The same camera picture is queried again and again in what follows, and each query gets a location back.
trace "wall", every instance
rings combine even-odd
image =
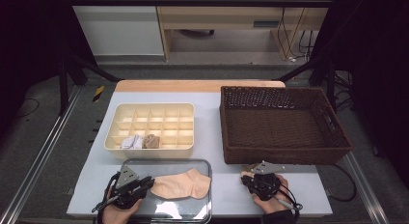
[[[155,7],[74,7],[95,56],[162,55]]]

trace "white table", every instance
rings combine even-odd
[[[67,214],[76,217],[95,216],[91,210],[102,199],[109,179],[123,162],[104,149],[104,141],[116,107],[127,102],[191,102],[195,105],[195,144],[191,158],[202,158],[211,165],[211,199],[213,217],[259,216],[261,209],[251,200],[241,184],[241,165],[227,165],[223,159],[220,127],[220,84],[284,86],[262,81],[123,81],[117,86],[100,130],[79,176]],[[304,208],[301,216],[332,214],[328,198],[315,166],[285,165],[282,174],[289,182],[297,202]],[[144,206],[140,214],[150,214]]]

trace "black horizontal bar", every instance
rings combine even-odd
[[[332,0],[42,0],[72,6],[330,8]]]

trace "wooden desk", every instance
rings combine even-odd
[[[228,165],[223,159],[220,127],[221,86],[284,87],[276,81],[215,81],[215,80],[135,80],[121,81],[111,98],[105,118],[78,178],[67,214],[76,217],[95,216],[92,208],[100,202],[109,179],[121,169],[122,161],[104,149],[104,141],[116,107],[126,102],[191,102],[195,105],[195,144],[191,158],[205,159],[211,165],[211,200],[213,217],[260,216],[256,206],[241,184],[241,165]],[[281,173],[289,181],[297,202],[304,208],[302,216],[323,216],[332,213],[319,175],[313,165],[286,165]],[[155,215],[144,201],[137,214]]]
[[[325,8],[286,8],[280,30],[283,8],[230,7],[157,7],[160,33],[165,57],[171,52],[174,30],[268,29],[284,60],[298,42],[299,31],[319,30],[327,13]]]

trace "transparent plastic lid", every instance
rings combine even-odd
[[[128,159],[123,165],[138,174],[140,179],[181,174],[193,168],[211,178],[210,164],[202,159]],[[210,190],[203,199],[164,199],[149,190],[131,220],[138,223],[207,223],[211,218]]]

